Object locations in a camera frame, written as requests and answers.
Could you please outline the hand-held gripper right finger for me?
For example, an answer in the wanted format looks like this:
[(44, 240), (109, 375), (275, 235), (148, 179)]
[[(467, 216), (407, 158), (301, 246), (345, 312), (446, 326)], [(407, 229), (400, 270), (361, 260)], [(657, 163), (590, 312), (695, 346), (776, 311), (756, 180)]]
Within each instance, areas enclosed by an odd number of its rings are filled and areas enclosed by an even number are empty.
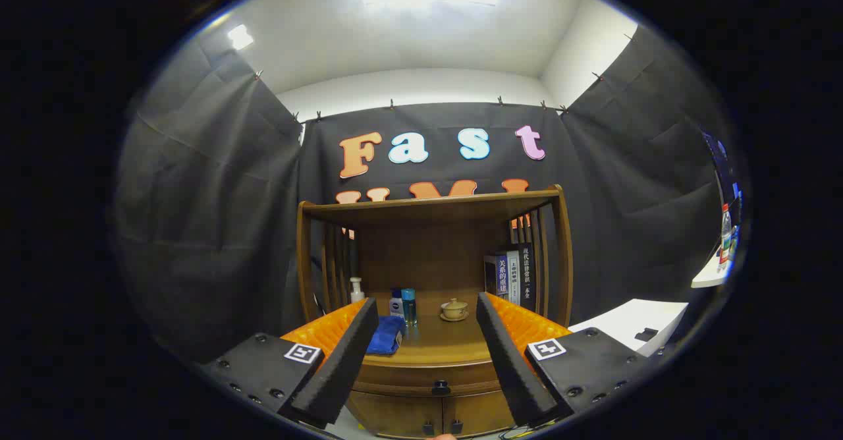
[(481, 292), (476, 317), (518, 427), (539, 427), (597, 409), (641, 383), (646, 356), (597, 328), (572, 332)]

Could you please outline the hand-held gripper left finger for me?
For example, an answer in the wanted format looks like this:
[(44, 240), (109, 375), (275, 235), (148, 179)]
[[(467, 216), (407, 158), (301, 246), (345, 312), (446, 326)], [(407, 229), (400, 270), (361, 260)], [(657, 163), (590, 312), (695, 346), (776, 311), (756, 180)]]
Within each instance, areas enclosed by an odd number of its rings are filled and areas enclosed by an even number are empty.
[(201, 373), (244, 403), (323, 429), (346, 404), (377, 326), (377, 303), (365, 297), (283, 336), (253, 334)]

